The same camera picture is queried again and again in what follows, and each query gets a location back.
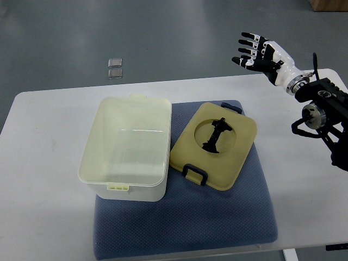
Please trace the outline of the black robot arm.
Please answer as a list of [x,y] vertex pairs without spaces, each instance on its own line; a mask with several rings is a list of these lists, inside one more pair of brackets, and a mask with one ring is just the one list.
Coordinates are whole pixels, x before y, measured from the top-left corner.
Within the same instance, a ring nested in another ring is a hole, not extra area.
[[298,76],[289,84],[291,94],[303,107],[301,118],[291,125],[291,131],[299,136],[322,139],[331,151],[332,165],[347,171],[347,93],[341,91],[328,78],[320,78],[318,60],[313,53],[314,71]]

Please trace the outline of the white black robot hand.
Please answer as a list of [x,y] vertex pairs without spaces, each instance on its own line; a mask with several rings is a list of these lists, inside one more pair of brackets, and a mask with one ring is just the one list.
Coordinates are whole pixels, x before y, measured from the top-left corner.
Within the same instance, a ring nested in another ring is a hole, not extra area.
[[293,58],[277,42],[253,33],[242,32],[241,36],[241,56],[233,57],[232,62],[265,74],[270,83],[282,86],[290,95],[309,83],[309,76],[295,66]]

